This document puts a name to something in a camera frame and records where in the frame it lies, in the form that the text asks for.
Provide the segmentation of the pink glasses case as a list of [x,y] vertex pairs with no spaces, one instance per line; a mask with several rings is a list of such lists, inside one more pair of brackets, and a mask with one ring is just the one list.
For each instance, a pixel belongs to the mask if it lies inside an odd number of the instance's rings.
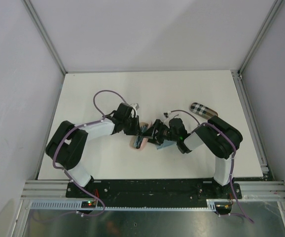
[[[147,131],[147,129],[149,128],[150,124],[147,122],[141,122],[140,123],[140,131],[141,133],[144,133]],[[130,148],[134,149],[134,150],[142,150],[143,147],[145,146],[145,144],[147,143],[148,139],[147,138],[143,138],[141,136],[134,136],[132,137],[131,141],[130,141]]]

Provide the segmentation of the black frame glasses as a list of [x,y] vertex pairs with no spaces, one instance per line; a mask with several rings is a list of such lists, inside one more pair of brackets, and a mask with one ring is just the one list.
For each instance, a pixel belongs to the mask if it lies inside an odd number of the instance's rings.
[[[148,126],[147,126],[147,125],[141,126],[141,132],[142,132],[142,133],[146,132],[147,129],[148,129]],[[139,148],[141,147],[142,142],[143,142],[143,137],[137,136],[137,137],[134,139],[133,148],[139,149]]]

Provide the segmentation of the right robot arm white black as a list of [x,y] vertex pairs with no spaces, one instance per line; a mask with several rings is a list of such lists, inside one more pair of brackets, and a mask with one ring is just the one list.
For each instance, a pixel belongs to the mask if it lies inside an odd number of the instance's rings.
[[182,154],[189,154],[201,145],[215,155],[215,171],[212,192],[217,198],[224,198],[233,187],[234,158],[240,143],[241,133],[217,116],[200,124],[192,132],[187,132],[182,119],[172,118],[165,125],[157,119],[146,131],[138,135],[148,142],[161,146],[165,141],[174,142]]

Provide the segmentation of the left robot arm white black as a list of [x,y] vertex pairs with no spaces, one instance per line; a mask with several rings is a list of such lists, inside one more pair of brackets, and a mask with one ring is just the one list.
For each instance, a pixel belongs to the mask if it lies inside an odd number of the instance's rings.
[[45,153],[53,160],[54,168],[63,170],[77,183],[76,191],[82,197],[89,197],[94,191],[90,183],[93,177],[81,163],[86,142],[121,131],[130,136],[138,135],[138,108],[138,104],[121,103],[117,110],[97,121],[81,125],[63,121],[48,142]]

